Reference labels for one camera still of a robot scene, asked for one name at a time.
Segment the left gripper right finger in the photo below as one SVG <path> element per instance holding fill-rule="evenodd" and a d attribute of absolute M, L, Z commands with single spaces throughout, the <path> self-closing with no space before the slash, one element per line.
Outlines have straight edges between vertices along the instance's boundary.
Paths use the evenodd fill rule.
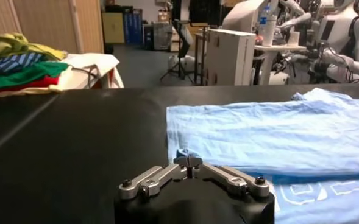
<path fill-rule="evenodd" d="M 269 184 L 264 177 L 253 177 L 230 166 L 212 166 L 193 156 L 188 157 L 188 165 L 194 177 L 216 181 L 232 195 L 249 192 L 255 197 L 268 197 L 270 194 Z"/>

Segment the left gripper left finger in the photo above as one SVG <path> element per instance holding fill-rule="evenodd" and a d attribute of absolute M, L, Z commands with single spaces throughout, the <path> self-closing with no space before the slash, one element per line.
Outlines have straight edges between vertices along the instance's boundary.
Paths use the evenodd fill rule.
<path fill-rule="evenodd" d="M 166 167 L 153 166 L 133 179 L 125 179 L 119 186 L 121 200 L 133 200 L 138 195 L 154 197 L 170 181 L 186 179 L 188 176 L 189 157 L 180 156 Z"/>

